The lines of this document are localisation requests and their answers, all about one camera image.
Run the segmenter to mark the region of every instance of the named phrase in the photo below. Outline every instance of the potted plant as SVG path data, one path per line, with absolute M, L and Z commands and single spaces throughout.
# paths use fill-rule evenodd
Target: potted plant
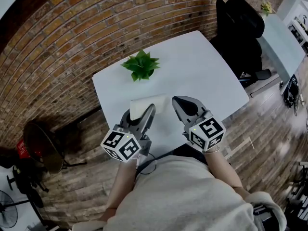
M 131 77 L 134 82 L 139 79 L 149 79 L 154 70 L 159 68 L 157 61 L 159 58 L 151 58 L 150 53 L 139 51 L 136 56 L 130 56 L 129 59 L 122 63 L 121 66 L 132 71 Z
M 261 17 L 263 20 L 266 19 L 266 17 L 270 14 L 275 12 L 271 6 L 271 3 L 269 1 L 262 1 L 261 3 Z

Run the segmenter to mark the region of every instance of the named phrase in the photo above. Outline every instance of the beige sweater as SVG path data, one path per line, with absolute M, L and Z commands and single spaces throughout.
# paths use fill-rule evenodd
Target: beige sweater
M 194 158 L 167 156 L 150 175 L 139 175 L 116 215 L 104 222 L 74 225 L 73 231 L 257 231 L 252 204 L 271 208 L 284 231 L 282 210 L 265 192 L 245 201 Z

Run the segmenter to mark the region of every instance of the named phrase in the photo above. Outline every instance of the black and white cube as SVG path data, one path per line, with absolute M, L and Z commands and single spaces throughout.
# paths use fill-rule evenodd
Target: black and white cube
M 101 143 L 101 147 L 114 159 L 128 162 L 141 147 L 131 133 L 109 130 Z
M 207 151 L 219 144 L 226 132 L 223 124 L 211 116 L 189 129 L 190 141 Z

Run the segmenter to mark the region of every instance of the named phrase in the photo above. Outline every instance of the fan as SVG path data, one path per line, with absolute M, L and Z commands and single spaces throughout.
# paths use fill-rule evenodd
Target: fan
M 14 227 L 18 219 L 16 205 L 27 202 L 29 202 L 29 200 L 14 203 L 8 194 L 0 190 L 0 227 L 7 229 Z

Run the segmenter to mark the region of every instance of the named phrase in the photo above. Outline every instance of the black bag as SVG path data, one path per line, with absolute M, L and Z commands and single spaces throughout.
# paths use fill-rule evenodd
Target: black bag
M 283 100 L 289 108 L 291 108 L 295 102 L 297 102 L 298 92 L 298 82 L 295 75 L 293 75 L 288 83 L 287 88 L 283 92 Z

